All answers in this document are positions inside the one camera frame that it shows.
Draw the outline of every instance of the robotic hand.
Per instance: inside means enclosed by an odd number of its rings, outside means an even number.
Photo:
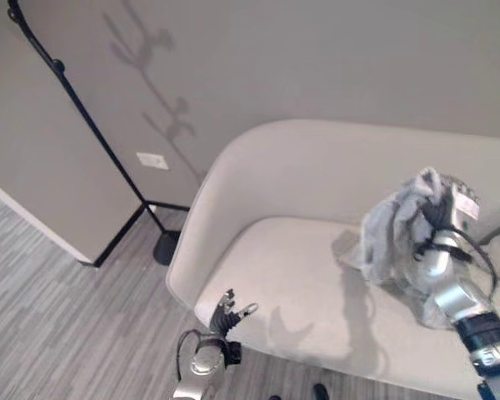
[[[423,257],[410,278],[449,318],[470,360],[483,378],[478,391],[483,399],[500,400],[500,317],[490,302],[497,286],[488,255],[468,236],[478,218],[473,192],[453,177],[444,177],[445,195],[438,205],[428,204],[424,217],[434,226],[431,241],[417,251]],[[491,295],[487,297],[463,271],[473,258],[464,248],[472,246],[492,272]]]
[[[177,379],[179,384],[171,399],[211,400],[224,381],[224,373],[229,365],[241,363],[241,343],[229,342],[228,331],[258,309],[252,303],[239,312],[233,312],[235,305],[233,290],[224,293],[217,304],[209,323],[208,334],[197,330],[185,332],[177,345]],[[191,371],[182,378],[179,368],[179,351],[188,334],[198,336],[198,344],[191,361]]]

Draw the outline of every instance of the gray carpet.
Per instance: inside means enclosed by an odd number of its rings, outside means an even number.
[[[165,212],[173,228],[183,216]],[[84,267],[0,202],[0,400],[168,399],[174,348],[199,327],[152,259],[158,230],[142,215],[102,268]],[[244,351],[217,399],[442,397]]]

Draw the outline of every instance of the gray wall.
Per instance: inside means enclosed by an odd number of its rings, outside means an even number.
[[[0,188],[93,261],[138,207],[0,1]]]
[[[500,0],[22,5],[152,200],[190,204],[231,139],[280,118],[500,137]]]

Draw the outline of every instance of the sofa cushion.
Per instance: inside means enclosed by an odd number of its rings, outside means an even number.
[[[230,332],[249,348],[430,393],[478,398],[479,379],[455,332],[418,325],[407,306],[333,256],[338,238],[356,230],[288,217],[254,223],[219,261],[196,315],[208,324],[219,298],[233,288],[236,309],[259,304]]]

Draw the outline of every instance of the white sofa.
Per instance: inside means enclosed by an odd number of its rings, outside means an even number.
[[[256,127],[218,157],[167,275],[204,323],[228,288],[258,311],[231,338],[258,351],[453,398],[478,398],[454,332],[409,309],[333,256],[374,204],[426,166],[474,188],[500,218],[500,139],[342,122]]]

